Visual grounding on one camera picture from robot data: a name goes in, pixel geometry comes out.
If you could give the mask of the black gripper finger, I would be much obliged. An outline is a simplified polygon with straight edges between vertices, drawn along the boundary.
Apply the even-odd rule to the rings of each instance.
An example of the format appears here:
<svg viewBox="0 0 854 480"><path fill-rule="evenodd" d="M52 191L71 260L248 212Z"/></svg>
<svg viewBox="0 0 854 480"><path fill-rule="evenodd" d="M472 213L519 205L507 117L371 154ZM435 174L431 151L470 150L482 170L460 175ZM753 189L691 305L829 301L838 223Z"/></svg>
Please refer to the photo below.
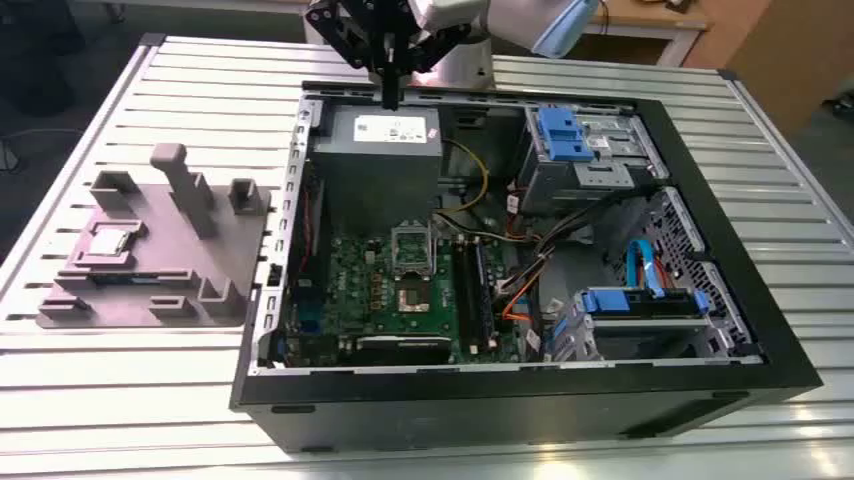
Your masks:
<svg viewBox="0 0 854 480"><path fill-rule="evenodd" d="M394 34L391 52L391 108L396 109L403 98L404 78L412 73L427 73L464 39L463 27L448 27L411 43L412 35Z"/></svg>
<svg viewBox="0 0 854 480"><path fill-rule="evenodd" d="M386 50L376 31L364 31L364 24L374 20L360 1L311 1L304 20L320 35L346 63L354 69L364 69L380 89L380 105L392 108L392 83L386 76Z"/></svg>

